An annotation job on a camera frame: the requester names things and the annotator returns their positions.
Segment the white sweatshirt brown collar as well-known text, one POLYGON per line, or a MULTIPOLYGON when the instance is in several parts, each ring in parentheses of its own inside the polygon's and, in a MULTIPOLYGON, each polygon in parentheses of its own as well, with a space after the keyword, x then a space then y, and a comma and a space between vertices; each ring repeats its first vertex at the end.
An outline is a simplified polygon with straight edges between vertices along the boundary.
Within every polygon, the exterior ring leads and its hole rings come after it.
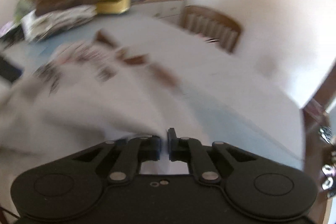
POLYGON ((171 127, 201 134, 181 83, 131 47, 60 46, 1 95, 1 147, 22 153, 53 156, 129 136, 164 138, 171 127))

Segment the cream folded clothes stack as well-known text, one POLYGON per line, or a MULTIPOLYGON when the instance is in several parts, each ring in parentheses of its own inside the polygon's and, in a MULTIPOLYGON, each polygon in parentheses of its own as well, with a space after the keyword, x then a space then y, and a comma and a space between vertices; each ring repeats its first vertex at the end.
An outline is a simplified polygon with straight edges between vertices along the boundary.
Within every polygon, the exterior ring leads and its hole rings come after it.
POLYGON ((56 10, 44 15, 29 12, 21 19, 25 41, 38 42, 58 32, 68 31, 91 21, 96 15, 95 5, 81 5, 66 10, 56 10))

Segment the white blue printed tablecloth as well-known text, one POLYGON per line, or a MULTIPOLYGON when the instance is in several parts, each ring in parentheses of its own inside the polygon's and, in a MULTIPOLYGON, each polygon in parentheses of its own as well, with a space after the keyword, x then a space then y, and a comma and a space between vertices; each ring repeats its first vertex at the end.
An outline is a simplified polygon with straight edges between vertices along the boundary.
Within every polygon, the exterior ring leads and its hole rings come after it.
POLYGON ((299 110, 280 90, 201 39, 139 14, 99 18, 49 43, 34 73, 66 44, 102 42, 147 55, 181 83, 221 181, 197 182, 183 161, 170 161, 167 131, 105 140, 61 155, 32 155, 10 189, 19 223, 309 223, 316 188, 302 172, 299 110), (157 161, 141 164, 128 184, 108 174, 133 138, 161 139, 157 161))

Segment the wooden dining chair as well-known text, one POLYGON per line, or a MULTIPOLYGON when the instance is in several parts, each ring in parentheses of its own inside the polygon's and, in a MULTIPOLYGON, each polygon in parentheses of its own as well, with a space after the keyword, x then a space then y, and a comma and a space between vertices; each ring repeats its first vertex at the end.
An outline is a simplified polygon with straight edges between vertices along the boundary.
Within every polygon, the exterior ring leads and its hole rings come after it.
POLYGON ((180 26, 227 53, 234 53, 243 33, 242 25, 230 16, 197 5, 189 5, 183 9, 180 26))

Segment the white drawer cabinet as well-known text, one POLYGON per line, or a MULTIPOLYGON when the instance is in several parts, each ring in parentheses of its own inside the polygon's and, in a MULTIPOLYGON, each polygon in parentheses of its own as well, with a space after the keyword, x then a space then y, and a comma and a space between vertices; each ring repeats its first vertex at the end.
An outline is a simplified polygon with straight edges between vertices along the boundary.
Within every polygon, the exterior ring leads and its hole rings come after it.
POLYGON ((186 0, 132 0, 131 10, 179 25, 186 0))

